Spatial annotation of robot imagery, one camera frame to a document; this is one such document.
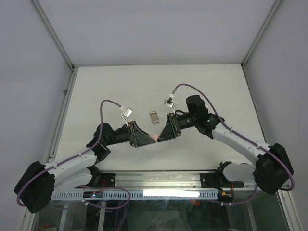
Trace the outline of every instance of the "perforated metal strip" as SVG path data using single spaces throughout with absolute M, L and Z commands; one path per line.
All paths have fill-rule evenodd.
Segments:
M 216 200 L 218 199 L 218 191 L 216 190 L 200 190 L 200 197 L 184 198 L 184 197 L 169 197 L 169 196 L 143 196 L 143 191 L 129 191 L 131 200 Z M 83 199 L 83 190 L 72 190 L 57 195 L 54 200 L 74 201 Z M 86 198 L 87 200 L 126 200 L 128 199 L 127 192 L 123 191 L 105 191 L 101 197 Z

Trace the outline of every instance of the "white tabletop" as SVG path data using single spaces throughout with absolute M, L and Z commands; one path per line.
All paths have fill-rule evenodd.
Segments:
M 163 105 L 164 99 L 179 83 L 192 84 L 203 91 L 234 128 L 264 140 L 239 64 L 80 67 L 56 159 L 78 153 L 93 138 L 103 99 L 130 107 L 134 110 L 130 121 L 135 120 L 149 134 L 160 134 L 170 112 Z M 180 87 L 175 94 L 177 109 L 187 111 L 185 99 L 194 94 L 197 92 Z M 157 111 L 159 123 L 151 122 L 151 111 Z M 103 121 L 114 130 L 124 124 L 121 111 L 110 103 L 104 104 Z M 221 161 L 249 163 L 225 144 L 201 135 L 196 128 L 183 130 L 176 139 L 141 148 L 133 148 L 128 142 L 108 148 L 109 156 L 97 164 L 102 170 L 205 170 L 216 168 Z

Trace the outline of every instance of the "bright white light strip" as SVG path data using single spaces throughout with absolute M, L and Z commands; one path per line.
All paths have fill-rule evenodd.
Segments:
M 143 196 L 165 196 L 165 197 L 200 197 L 198 191 L 185 191 L 185 190 L 169 190 L 169 189 L 145 189 Z

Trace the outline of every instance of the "glass panel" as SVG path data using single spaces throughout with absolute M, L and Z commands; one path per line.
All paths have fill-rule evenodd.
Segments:
M 235 191 L 247 198 L 251 191 Z M 117 207 L 124 201 L 92 200 Z M 104 210 L 83 202 L 51 201 L 39 212 L 37 231 L 287 231 L 277 196 L 259 192 L 243 205 L 208 200 L 131 200 L 124 208 Z

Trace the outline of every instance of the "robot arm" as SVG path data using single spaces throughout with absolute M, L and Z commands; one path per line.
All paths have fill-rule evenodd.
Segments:
M 86 145 L 87 148 L 96 143 L 99 133 L 100 125 L 93 139 Z M 98 187 L 101 171 L 95 164 L 103 161 L 110 154 L 111 151 L 107 145 L 129 142 L 131 146 L 137 148 L 156 143 L 149 134 L 137 126 L 136 121 L 127 122 L 116 131 L 113 131 L 109 124 L 103 123 L 102 134 L 97 145 L 84 154 L 80 151 L 65 160 L 44 165 L 36 161 L 29 166 L 14 188 L 14 192 L 18 194 L 33 177 L 45 171 L 31 182 L 20 196 L 21 201 L 31 213 L 40 211 L 52 198 L 69 189 L 80 185 Z
M 166 126 L 159 135 L 157 142 L 174 139 L 181 135 L 183 129 L 196 127 L 201 134 L 230 146 L 252 163 L 252 165 L 239 165 L 232 162 L 221 163 L 215 171 L 215 179 L 206 180 L 211 182 L 214 187 L 220 189 L 220 182 L 223 181 L 242 181 L 256 183 L 264 192 L 275 194 L 289 179 L 289 175 L 281 164 L 268 155 L 266 151 L 274 154 L 293 175 L 291 163 L 281 145 L 270 146 L 267 143 L 249 138 L 221 118 L 223 124 L 216 114 L 208 112 L 205 102 L 199 95 L 188 97 L 186 104 L 189 112 L 177 115 L 172 98 L 165 101 L 165 105 L 171 107 L 174 112 L 167 114 Z M 247 139 L 255 141 L 257 146 L 247 142 Z

